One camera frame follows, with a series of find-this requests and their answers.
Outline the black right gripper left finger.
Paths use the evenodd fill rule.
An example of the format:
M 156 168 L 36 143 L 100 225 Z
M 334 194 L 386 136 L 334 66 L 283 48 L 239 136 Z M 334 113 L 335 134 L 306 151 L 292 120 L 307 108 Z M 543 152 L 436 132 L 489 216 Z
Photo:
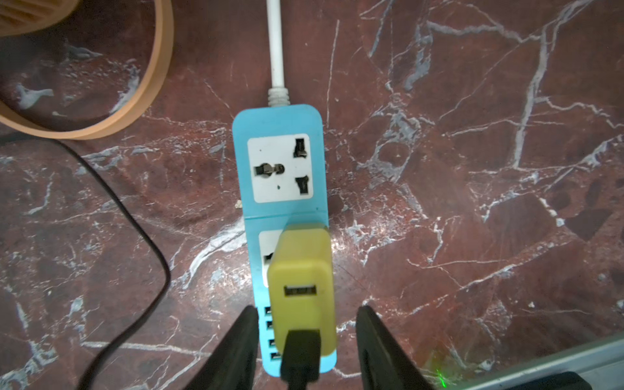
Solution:
M 185 389 L 252 389 L 258 340 L 258 311 L 248 305 Z

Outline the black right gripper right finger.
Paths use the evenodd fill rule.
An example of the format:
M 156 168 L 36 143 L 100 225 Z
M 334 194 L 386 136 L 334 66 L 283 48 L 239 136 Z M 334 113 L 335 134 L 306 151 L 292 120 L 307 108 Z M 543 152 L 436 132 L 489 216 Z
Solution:
M 364 389 L 434 388 L 368 305 L 358 309 L 356 334 Z

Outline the blue power strip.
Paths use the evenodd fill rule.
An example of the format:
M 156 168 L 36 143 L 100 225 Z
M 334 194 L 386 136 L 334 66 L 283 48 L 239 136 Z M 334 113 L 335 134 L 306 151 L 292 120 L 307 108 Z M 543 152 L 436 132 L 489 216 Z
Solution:
M 309 105 L 242 111 L 232 134 L 263 368 L 280 378 L 267 271 L 281 232 L 322 224 L 329 231 L 323 124 Z M 337 351 L 320 360 L 319 376 L 336 365 Z

